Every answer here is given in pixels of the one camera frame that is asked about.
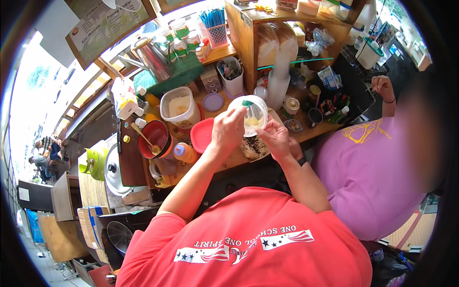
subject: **green cloth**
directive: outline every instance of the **green cloth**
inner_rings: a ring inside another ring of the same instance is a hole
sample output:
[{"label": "green cloth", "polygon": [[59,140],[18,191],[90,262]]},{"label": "green cloth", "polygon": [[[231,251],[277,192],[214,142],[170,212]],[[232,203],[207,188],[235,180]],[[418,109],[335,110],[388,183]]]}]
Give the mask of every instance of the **green cloth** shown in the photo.
[{"label": "green cloth", "polygon": [[[196,54],[190,52],[185,57],[177,57],[177,60],[172,63],[171,71],[173,74],[169,79],[158,83],[148,71],[143,70],[134,76],[134,88],[137,90],[137,87],[141,85],[147,90],[147,93],[161,98],[163,93],[194,81],[197,76],[204,72],[204,66],[198,61]],[[145,100],[138,92],[136,92],[136,96]]]}]

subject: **flag graphic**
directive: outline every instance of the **flag graphic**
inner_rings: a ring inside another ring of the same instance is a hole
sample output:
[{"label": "flag graphic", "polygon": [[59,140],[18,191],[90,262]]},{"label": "flag graphic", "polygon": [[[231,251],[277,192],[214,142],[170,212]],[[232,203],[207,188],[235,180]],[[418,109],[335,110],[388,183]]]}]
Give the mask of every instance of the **flag graphic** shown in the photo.
[{"label": "flag graphic", "polygon": [[186,261],[190,263],[207,263],[210,260],[226,261],[230,259],[228,245],[220,244],[217,248],[192,248],[177,249],[174,262]]},{"label": "flag graphic", "polygon": [[263,250],[271,250],[294,242],[312,242],[314,241],[314,237],[308,229],[274,236],[261,236],[260,241]]}]

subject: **pink basket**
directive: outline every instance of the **pink basket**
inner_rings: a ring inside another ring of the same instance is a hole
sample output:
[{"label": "pink basket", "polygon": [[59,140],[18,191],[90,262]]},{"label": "pink basket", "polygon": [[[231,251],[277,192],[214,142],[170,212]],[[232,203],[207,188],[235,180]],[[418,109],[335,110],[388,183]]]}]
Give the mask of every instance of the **pink basket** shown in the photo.
[{"label": "pink basket", "polygon": [[212,28],[206,28],[207,37],[210,40],[212,49],[220,46],[228,46],[228,38],[226,37],[226,24],[218,25]]}]

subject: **gold spoon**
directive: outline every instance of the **gold spoon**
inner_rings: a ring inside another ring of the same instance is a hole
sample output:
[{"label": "gold spoon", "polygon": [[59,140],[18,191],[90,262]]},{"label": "gold spoon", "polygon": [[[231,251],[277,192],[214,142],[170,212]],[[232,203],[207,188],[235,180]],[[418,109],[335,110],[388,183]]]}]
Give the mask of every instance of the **gold spoon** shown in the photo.
[{"label": "gold spoon", "polygon": [[161,148],[157,145],[153,145],[149,140],[146,139],[146,137],[144,136],[144,134],[140,131],[139,127],[135,124],[135,123],[131,123],[131,127],[139,133],[139,135],[141,135],[145,140],[146,142],[151,146],[151,153],[153,155],[158,155],[160,152],[161,152]]}]

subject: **red bowl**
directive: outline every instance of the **red bowl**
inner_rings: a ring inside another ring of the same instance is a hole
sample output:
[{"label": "red bowl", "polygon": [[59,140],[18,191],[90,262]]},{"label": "red bowl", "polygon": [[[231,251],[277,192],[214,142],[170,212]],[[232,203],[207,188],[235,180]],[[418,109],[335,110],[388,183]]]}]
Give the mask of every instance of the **red bowl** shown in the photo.
[{"label": "red bowl", "polygon": [[198,153],[204,153],[212,141],[213,118],[198,122],[191,128],[190,138],[193,148]]},{"label": "red bowl", "polygon": [[171,147],[172,136],[166,125],[162,121],[153,120],[149,122],[142,130],[144,136],[153,144],[161,148],[161,152],[156,156],[151,153],[151,146],[146,140],[139,135],[137,147],[145,158],[159,158]]}]

